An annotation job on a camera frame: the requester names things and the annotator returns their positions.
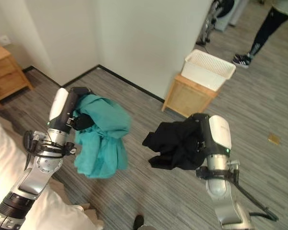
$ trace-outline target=small wooden table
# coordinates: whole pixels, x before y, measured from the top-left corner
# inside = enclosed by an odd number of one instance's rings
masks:
[[[161,110],[170,108],[185,117],[189,117],[194,113],[203,112],[218,93],[219,90],[215,92],[178,74]]]
[[[33,89],[11,53],[0,46],[0,100],[24,87]]]

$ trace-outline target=white pillow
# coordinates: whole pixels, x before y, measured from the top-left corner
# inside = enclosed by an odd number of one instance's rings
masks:
[[[0,203],[24,171],[25,155],[0,125]],[[33,204],[21,230],[100,230],[80,206],[65,204],[47,185]]]

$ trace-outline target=teal shirt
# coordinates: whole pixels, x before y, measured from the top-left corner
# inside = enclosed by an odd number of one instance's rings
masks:
[[[126,169],[128,158],[122,137],[131,126],[131,118],[116,102],[97,95],[84,96],[73,113],[91,116],[95,124],[76,131],[75,142],[82,145],[74,165],[89,178],[109,178],[117,169]]]

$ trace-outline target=black leggings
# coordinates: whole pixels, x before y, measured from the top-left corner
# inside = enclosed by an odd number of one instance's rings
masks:
[[[278,27],[287,20],[288,15],[283,14],[272,7],[267,17],[265,18],[264,23],[261,25],[259,31],[257,32],[252,48],[249,51],[250,55],[256,55],[268,40],[269,36],[273,34],[275,30],[277,30]]]

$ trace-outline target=white laundry basket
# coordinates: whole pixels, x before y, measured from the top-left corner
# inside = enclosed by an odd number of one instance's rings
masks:
[[[216,92],[235,69],[234,64],[195,49],[185,58],[181,75]]]

